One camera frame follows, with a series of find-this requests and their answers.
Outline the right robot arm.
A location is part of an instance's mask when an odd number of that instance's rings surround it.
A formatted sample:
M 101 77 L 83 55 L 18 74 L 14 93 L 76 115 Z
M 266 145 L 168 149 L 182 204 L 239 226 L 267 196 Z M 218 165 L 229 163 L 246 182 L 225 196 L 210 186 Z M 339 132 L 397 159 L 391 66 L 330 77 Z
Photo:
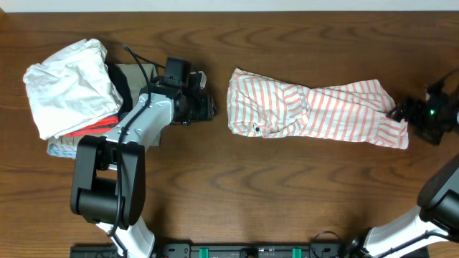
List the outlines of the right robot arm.
M 443 91 L 444 80 L 425 87 L 426 99 L 406 99 L 389 118 L 406 120 L 417 137 L 439 145 L 458 131 L 458 91 Z M 423 187 L 417 205 L 390 223 L 358 236 L 340 257 L 403 257 L 437 242 L 458 242 L 458 157 L 448 161 Z

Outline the red white striped shirt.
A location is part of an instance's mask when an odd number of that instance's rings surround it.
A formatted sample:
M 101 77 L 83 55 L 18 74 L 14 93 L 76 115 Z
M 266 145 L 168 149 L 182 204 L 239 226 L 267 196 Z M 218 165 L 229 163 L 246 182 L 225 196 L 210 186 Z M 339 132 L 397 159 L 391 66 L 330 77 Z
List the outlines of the red white striped shirt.
M 308 88 L 236 69 L 227 91 L 228 127 L 261 138 L 312 137 L 407 149 L 408 124 L 378 80 Z

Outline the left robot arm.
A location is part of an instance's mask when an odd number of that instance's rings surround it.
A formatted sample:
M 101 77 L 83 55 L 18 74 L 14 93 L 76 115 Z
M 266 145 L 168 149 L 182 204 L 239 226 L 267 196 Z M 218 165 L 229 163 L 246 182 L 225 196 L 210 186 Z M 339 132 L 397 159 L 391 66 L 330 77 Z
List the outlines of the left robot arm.
M 170 124 L 213 120 L 213 98 L 204 72 L 168 58 L 164 74 L 148 76 L 136 106 L 102 136 L 77 145 L 70 207 L 102 229 L 111 245 L 73 246 L 71 257 L 151 257 L 155 236 L 142 217 L 146 151 Z

